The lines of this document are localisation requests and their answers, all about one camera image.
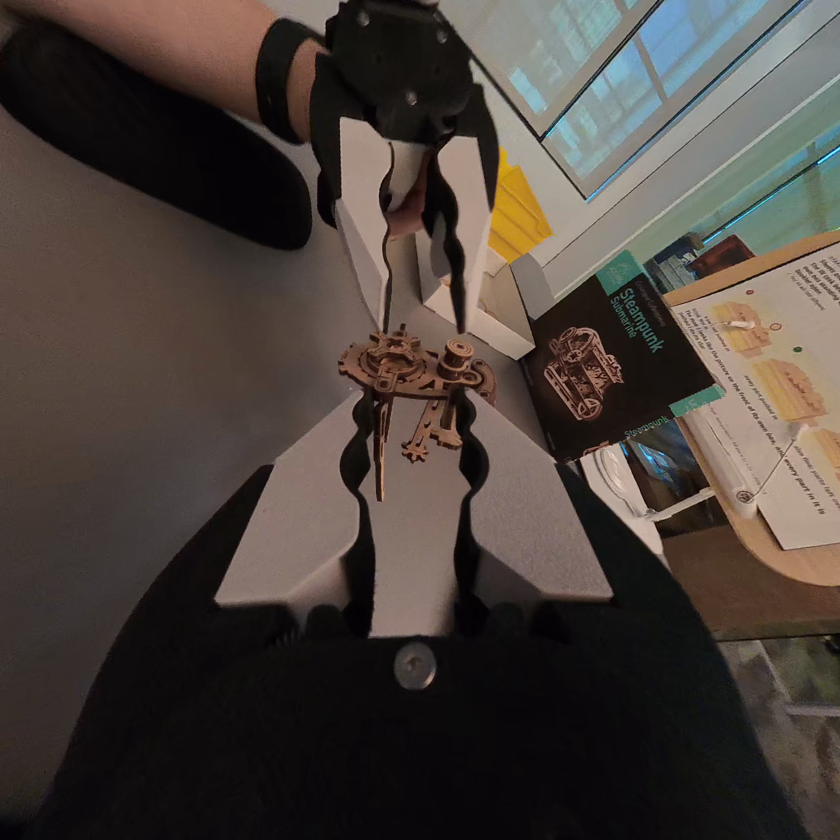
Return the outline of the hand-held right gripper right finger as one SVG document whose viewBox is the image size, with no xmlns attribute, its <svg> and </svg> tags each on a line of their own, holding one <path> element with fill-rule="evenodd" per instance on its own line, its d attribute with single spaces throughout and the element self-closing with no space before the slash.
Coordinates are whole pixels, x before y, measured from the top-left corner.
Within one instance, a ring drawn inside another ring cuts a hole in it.
<svg viewBox="0 0 840 840">
<path fill-rule="evenodd" d="M 480 633 L 499 606 L 608 603 L 614 593 L 554 459 L 473 392 L 455 395 L 468 484 L 454 549 L 455 629 Z"/>
</svg>

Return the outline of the yellow plastic bin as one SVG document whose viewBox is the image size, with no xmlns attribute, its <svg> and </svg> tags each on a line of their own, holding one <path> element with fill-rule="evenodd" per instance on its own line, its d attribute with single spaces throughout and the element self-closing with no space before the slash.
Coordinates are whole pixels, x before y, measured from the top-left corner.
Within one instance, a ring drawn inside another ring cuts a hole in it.
<svg viewBox="0 0 840 840">
<path fill-rule="evenodd" d="M 503 264 L 511 264 L 553 236 L 549 220 L 519 165 L 499 148 L 495 205 L 488 246 Z"/>
</svg>

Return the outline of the person's left forearm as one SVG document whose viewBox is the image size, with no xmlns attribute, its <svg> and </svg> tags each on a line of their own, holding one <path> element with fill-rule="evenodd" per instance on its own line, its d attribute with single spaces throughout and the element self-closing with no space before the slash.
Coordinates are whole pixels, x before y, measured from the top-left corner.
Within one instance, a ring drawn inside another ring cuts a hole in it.
<svg viewBox="0 0 840 840">
<path fill-rule="evenodd" d="M 277 20 L 256 1 L 8 1 L 2 13 L 60 26 L 145 76 L 260 122 L 256 63 Z"/>
</svg>

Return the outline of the window with pale frame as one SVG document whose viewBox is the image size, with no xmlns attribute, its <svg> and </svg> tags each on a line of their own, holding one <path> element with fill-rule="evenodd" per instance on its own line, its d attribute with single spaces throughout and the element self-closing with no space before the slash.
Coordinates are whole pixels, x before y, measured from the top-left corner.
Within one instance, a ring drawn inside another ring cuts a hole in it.
<svg viewBox="0 0 840 840">
<path fill-rule="evenodd" d="M 838 2 L 442 2 L 553 234 L 555 292 L 679 235 L 808 143 Z"/>
</svg>

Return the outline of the black model kit box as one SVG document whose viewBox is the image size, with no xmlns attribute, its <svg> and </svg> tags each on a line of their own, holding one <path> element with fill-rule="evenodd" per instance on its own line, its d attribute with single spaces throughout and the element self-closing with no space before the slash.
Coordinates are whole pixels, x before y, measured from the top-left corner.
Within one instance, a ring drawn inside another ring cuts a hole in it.
<svg viewBox="0 0 840 840">
<path fill-rule="evenodd" d="M 628 250 L 537 318 L 532 335 L 523 374 L 561 464 L 726 394 Z"/>
</svg>

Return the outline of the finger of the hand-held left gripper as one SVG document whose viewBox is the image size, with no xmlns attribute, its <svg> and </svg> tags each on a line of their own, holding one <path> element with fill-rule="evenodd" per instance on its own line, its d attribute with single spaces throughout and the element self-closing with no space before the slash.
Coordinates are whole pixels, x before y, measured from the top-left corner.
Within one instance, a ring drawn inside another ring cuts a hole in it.
<svg viewBox="0 0 840 840">
<path fill-rule="evenodd" d="M 453 136 L 428 163 L 423 225 L 429 264 L 437 280 L 449 280 L 459 333 L 470 330 L 477 309 L 495 189 L 487 187 L 476 137 Z"/>
<path fill-rule="evenodd" d="M 342 117 L 339 151 L 341 195 L 335 220 L 364 303 L 376 327 L 384 330 L 392 273 L 385 257 L 389 227 L 382 196 L 392 173 L 392 147 L 368 122 Z"/>
</svg>

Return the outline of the person's left hand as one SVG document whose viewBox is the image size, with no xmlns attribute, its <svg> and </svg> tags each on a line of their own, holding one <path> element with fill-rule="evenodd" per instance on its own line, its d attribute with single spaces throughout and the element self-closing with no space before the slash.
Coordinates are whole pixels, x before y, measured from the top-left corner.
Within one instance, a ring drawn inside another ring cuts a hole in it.
<svg viewBox="0 0 840 840">
<path fill-rule="evenodd" d="M 287 75 L 287 110 L 291 128 L 300 142 L 311 139 L 310 102 L 320 55 L 327 52 L 309 38 L 297 48 Z"/>
</svg>

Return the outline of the dark brown wooden model assembly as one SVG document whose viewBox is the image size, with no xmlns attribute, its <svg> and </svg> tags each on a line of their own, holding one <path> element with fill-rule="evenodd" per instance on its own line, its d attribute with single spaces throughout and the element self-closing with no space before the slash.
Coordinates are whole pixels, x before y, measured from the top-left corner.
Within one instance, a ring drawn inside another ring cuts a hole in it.
<svg viewBox="0 0 840 840">
<path fill-rule="evenodd" d="M 405 325 L 391 334 L 373 332 L 369 342 L 352 344 L 339 359 L 339 372 L 373 394 L 425 403 L 414 435 L 402 444 L 402 455 L 412 463 L 426 460 L 428 440 L 438 447 L 461 448 L 454 403 L 459 387 L 473 390 L 491 406 L 497 402 L 496 375 L 475 357 L 471 344 L 451 339 L 442 351 L 428 350 Z"/>
</svg>

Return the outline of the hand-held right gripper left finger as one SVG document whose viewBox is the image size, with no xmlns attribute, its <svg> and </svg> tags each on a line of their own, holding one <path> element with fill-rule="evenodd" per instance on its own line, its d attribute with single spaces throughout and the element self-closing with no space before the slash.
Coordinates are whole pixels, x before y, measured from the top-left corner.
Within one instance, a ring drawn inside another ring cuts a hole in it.
<svg viewBox="0 0 840 840">
<path fill-rule="evenodd" d="M 362 485 L 373 425 L 371 391 L 355 391 L 276 459 L 218 606 L 283 606 L 300 627 L 316 607 L 333 606 L 353 634 L 370 634 L 375 546 Z"/>
</svg>

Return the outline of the person's black top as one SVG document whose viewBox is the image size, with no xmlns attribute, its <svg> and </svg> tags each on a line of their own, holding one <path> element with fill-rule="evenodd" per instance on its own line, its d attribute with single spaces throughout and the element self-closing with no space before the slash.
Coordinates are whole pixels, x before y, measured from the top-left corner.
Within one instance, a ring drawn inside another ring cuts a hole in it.
<svg viewBox="0 0 840 840">
<path fill-rule="evenodd" d="M 71 32 L 19 24 L 1 52 L 2 107 L 58 151 L 250 242 L 302 249 L 308 186 L 272 143 Z"/>
</svg>

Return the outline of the light wooden model part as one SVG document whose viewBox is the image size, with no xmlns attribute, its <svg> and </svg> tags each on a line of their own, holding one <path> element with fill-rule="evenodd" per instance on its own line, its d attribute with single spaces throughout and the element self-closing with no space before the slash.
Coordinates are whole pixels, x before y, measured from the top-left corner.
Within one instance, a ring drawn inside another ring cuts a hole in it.
<svg viewBox="0 0 840 840">
<path fill-rule="evenodd" d="M 379 502 L 385 499 L 385 450 L 393 415 L 393 394 L 374 394 L 374 491 Z"/>
</svg>

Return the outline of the reddish brown object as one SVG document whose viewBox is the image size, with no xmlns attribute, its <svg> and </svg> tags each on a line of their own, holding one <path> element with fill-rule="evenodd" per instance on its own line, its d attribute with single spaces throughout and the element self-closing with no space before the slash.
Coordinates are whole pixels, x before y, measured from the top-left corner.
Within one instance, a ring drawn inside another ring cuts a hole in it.
<svg viewBox="0 0 840 840">
<path fill-rule="evenodd" d="M 751 249 L 739 236 L 733 234 L 694 259 L 688 264 L 687 268 L 697 279 L 702 279 L 741 264 L 753 257 L 755 257 L 755 254 Z"/>
</svg>

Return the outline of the white plastic device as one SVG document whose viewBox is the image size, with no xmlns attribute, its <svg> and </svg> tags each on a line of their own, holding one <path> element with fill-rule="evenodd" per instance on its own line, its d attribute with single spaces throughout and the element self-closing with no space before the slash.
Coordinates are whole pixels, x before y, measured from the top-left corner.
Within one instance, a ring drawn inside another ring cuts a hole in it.
<svg viewBox="0 0 840 840">
<path fill-rule="evenodd" d="M 650 506 L 622 446 L 614 444 L 585 455 L 580 466 L 591 490 L 665 564 L 662 539 L 655 524 L 646 519 Z"/>
</svg>

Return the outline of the white cardboard box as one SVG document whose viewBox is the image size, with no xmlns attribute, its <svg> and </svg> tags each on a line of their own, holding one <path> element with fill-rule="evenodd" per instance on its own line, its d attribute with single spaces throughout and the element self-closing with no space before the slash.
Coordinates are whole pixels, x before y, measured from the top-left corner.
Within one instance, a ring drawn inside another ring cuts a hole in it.
<svg viewBox="0 0 840 840">
<path fill-rule="evenodd" d="M 433 268 L 433 243 L 425 231 L 414 235 L 419 296 L 426 309 L 455 324 L 448 277 L 438 278 Z M 543 267 L 532 253 L 511 263 L 502 263 L 492 249 L 487 251 L 470 334 L 517 361 L 535 346 L 531 322 L 555 303 Z"/>
</svg>

